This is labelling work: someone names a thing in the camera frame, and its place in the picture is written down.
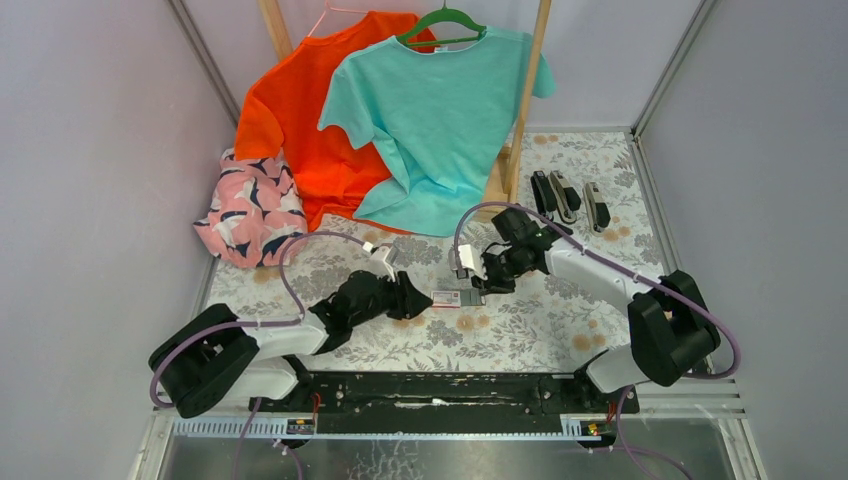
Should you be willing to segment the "beige and black stapler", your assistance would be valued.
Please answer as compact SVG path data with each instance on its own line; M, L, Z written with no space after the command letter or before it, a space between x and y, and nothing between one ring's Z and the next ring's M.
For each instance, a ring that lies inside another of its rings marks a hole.
M577 213L582 205L577 190L560 170L552 170L548 180L554 192L560 219L567 225L576 223Z

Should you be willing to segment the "red staple box sleeve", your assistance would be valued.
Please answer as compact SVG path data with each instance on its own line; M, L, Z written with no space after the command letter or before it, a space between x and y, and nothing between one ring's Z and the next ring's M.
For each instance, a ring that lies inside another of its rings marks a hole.
M460 308L462 296L459 290L434 290L431 292L433 308Z

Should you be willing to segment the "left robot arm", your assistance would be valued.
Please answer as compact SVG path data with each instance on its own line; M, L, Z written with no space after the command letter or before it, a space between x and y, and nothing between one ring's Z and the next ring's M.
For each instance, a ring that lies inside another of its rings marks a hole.
M309 401L311 388L300 357L339 348L355 327L375 318L411 320L432 305L406 272L378 277L363 270L301 318L240 319L215 304L150 356L151 398L183 418L256 398L296 411Z

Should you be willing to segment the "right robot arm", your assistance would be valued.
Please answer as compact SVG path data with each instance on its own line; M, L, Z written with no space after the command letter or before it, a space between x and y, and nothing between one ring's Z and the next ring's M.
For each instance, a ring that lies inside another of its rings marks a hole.
M492 220L500 252L453 241L459 275L470 275L488 295L511 293L518 278L538 271L577 284L627 318L628 344L596 355L576 372L583 378L575 382L573 396L583 410L601 410L614 392L630 385L669 387L720 346L719 322L690 275L676 270L646 277L589 250L531 209L510 203L502 208Z

